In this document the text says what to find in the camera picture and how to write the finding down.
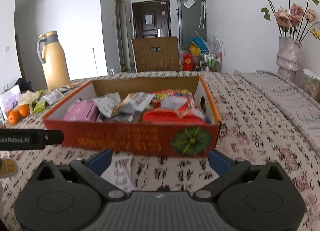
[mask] pumpkin illustration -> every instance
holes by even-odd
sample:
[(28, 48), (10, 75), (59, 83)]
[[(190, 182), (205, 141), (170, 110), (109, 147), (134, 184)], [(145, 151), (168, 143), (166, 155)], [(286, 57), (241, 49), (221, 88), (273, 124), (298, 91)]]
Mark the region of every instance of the pumpkin illustration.
[(179, 154), (196, 156), (207, 151), (212, 141), (211, 134), (200, 127), (192, 127), (179, 132), (172, 139), (172, 147)]

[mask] pink snack package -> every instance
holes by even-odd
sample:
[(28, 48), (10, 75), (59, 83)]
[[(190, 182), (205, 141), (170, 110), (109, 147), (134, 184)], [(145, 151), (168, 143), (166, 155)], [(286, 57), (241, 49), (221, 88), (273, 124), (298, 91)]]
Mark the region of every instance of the pink snack package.
[(63, 120), (94, 122), (98, 113), (99, 110), (94, 101), (78, 101), (69, 108)]

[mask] pink vase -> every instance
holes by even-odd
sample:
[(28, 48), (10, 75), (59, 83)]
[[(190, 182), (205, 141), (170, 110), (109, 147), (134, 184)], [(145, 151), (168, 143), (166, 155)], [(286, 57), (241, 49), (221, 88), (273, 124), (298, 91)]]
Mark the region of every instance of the pink vase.
[(279, 37), (279, 51), (276, 63), (278, 74), (294, 83), (296, 72), (301, 66), (301, 43), (287, 37)]

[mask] orange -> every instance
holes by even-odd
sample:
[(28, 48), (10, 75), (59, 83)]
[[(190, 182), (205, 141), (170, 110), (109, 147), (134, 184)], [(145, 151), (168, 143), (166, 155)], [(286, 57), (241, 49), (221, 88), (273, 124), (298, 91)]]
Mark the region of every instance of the orange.
[(13, 109), (10, 109), (9, 111), (7, 111), (7, 117), (9, 117), (9, 114), (13, 111)]
[(10, 124), (17, 124), (20, 119), (19, 113), (17, 111), (11, 111), (8, 116), (8, 121)]
[(30, 114), (29, 105), (25, 104), (18, 107), (18, 113), (21, 117), (27, 117)]

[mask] refrigerator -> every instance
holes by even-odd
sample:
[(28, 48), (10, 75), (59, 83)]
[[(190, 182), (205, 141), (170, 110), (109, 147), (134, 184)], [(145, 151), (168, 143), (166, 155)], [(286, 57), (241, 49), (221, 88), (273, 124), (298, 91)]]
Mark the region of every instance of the refrigerator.
[(202, 15), (201, 28), (199, 28), (202, 0), (195, 0), (196, 3), (190, 8), (187, 8), (183, 4), (184, 1), (185, 0), (178, 0), (179, 46), (180, 50), (190, 52), (192, 43), (189, 40), (197, 37), (195, 30), (201, 38), (207, 41), (207, 20), (205, 20), (203, 28)]

